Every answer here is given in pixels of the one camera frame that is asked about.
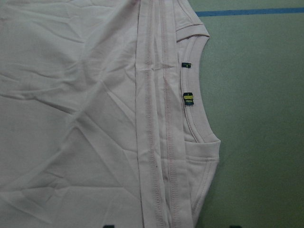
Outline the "pink Snoopy t-shirt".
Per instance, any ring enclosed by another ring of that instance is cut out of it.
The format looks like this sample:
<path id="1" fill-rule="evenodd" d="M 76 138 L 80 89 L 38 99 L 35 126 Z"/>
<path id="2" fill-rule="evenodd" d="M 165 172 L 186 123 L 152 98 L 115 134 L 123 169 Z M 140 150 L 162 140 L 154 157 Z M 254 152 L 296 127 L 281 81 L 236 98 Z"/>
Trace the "pink Snoopy t-shirt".
<path id="1" fill-rule="evenodd" d="M 186 0 L 1 1 L 1 227 L 195 227 L 208 39 Z"/>

